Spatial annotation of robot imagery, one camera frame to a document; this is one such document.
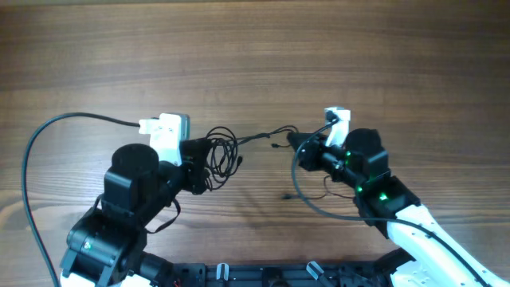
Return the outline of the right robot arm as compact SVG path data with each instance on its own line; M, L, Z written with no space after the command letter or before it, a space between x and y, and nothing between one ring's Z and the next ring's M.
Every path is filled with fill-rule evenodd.
M374 129L356 129L338 144L320 133L290 133L294 167L324 171L355 192L356 220L376 227L398 250L382 271L393 286L506 286L434 219L420 198L389 168L387 151Z

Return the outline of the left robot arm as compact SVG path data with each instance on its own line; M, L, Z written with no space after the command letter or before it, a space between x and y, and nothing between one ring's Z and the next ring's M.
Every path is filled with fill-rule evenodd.
M164 208L177 206L180 191L206 191L206 157L212 143L201 138L178 145L183 164L161 160L141 143L124 145L112 156L104 192L69 231L61 260L65 286L176 286L172 263L145 252L148 223Z

